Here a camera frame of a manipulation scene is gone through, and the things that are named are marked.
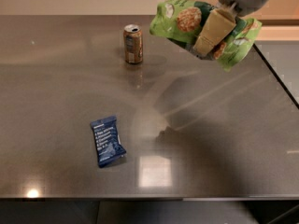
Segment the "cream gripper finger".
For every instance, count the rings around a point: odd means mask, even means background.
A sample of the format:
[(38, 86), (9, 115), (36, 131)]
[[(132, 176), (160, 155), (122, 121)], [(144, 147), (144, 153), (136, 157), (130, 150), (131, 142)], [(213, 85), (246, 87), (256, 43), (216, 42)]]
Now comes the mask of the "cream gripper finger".
[(207, 56), (235, 27), (235, 13), (230, 8), (213, 9), (209, 13), (193, 49), (202, 56)]

